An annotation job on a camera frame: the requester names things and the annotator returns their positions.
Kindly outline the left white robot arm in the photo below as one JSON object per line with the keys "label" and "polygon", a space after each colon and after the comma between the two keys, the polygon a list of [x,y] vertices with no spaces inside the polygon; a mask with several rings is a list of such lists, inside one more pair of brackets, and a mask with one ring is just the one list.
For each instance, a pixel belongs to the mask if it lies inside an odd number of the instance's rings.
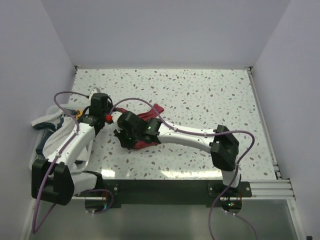
{"label": "left white robot arm", "polygon": [[82,150],[89,145],[106,123],[113,103],[106,93],[90,96],[88,114],[75,121],[75,126],[62,144],[46,158],[31,165],[31,196],[65,206],[76,194],[88,192],[99,196],[104,190],[102,175],[87,171],[87,160],[77,164]]}

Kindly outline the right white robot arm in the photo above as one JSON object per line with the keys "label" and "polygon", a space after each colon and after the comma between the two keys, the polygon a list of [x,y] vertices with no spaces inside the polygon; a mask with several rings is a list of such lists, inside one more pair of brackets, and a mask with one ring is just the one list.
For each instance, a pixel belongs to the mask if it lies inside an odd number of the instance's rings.
{"label": "right white robot arm", "polygon": [[240,190],[240,173],[236,171],[236,160],[239,154],[239,141],[229,129],[218,125],[216,129],[198,129],[164,123],[159,118],[143,120],[130,111],[111,114],[117,130],[114,135],[120,145],[128,150],[138,143],[177,144],[204,151],[210,154],[212,164],[221,170],[223,192],[230,197]]}

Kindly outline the red tank top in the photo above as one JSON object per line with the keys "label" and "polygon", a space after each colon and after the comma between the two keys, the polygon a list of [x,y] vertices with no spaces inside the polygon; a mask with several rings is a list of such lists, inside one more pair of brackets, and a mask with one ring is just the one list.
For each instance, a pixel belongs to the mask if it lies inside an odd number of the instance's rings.
{"label": "red tank top", "polygon": [[[156,111],[161,114],[164,109],[159,106],[158,104],[154,104],[153,108],[147,112],[143,112],[143,113],[139,113],[137,115],[137,117],[139,117],[140,119],[144,120],[145,122],[149,121],[152,118],[157,118],[158,115],[156,113]],[[144,148],[148,148],[148,147],[152,147],[152,146],[156,146],[157,143],[152,142],[152,143],[146,143],[144,141],[141,140],[132,140],[129,139],[129,135],[124,131],[121,130],[120,132],[116,133],[115,136],[119,139],[120,141],[120,145],[123,148],[126,148],[128,150],[141,150]]]}

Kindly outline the white navy tank top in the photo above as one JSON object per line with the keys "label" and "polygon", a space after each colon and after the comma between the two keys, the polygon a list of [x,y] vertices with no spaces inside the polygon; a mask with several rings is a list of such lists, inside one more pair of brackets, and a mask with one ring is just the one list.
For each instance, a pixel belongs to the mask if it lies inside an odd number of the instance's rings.
{"label": "white navy tank top", "polygon": [[31,122],[39,131],[35,146],[35,160],[49,160],[58,156],[57,163],[64,163],[71,173],[85,171],[95,138],[95,130],[87,123],[76,124],[61,109],[52,106],[47,114]]}

